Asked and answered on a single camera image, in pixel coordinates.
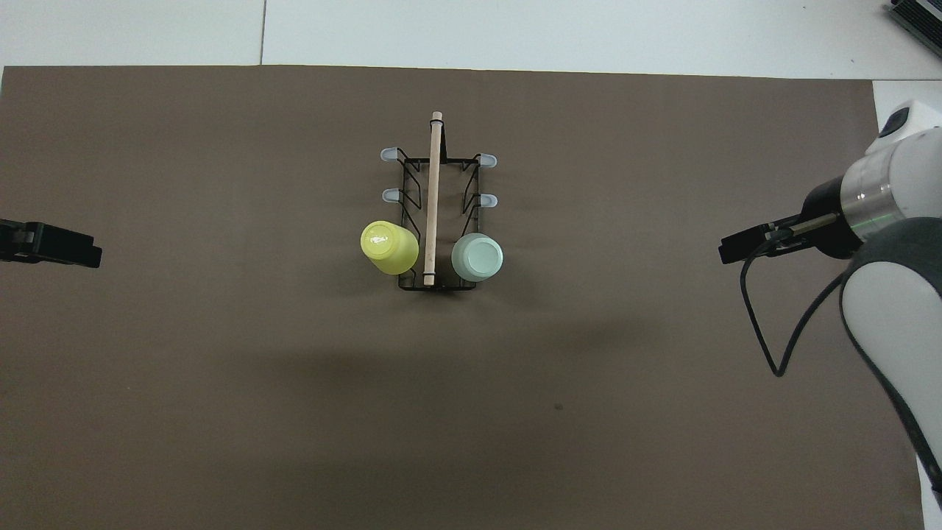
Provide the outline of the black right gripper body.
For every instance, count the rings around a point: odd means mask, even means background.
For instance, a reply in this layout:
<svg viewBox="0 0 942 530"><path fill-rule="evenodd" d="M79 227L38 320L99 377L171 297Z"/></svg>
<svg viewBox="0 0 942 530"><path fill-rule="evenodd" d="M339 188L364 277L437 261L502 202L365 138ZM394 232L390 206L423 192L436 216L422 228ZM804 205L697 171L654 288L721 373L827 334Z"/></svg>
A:
<svg viewBox="0 0 942 530"><path fill-rule="evenodd" d="M843 215L840 201L842 181L842 177L837 177L818 185L805 197L801 209L801 222L815 220L829 213L837 215L831 224L803 235L811 246L835 259L849 259L859 249L858 235L854 234Z"/></svg>

